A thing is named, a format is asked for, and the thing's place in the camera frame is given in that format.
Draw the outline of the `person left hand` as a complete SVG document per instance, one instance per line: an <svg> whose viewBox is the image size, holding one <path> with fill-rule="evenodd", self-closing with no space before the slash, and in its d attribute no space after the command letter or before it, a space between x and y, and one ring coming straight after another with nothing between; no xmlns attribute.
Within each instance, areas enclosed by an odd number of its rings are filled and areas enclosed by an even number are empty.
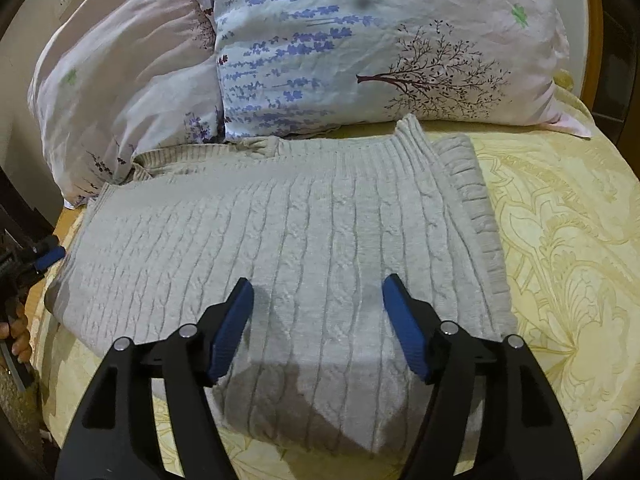
<svg viewBox="0 0 640 480"><path fill-rule="evenodd" d="M32 356L32 346L30 345L30 333L28 330L28 318L25 314L25 307L17 304L15 308L15 318L11 323L2 322L0 324L0 338L5 340L11 338L11 354L20 363L26 363Z"/></svg>

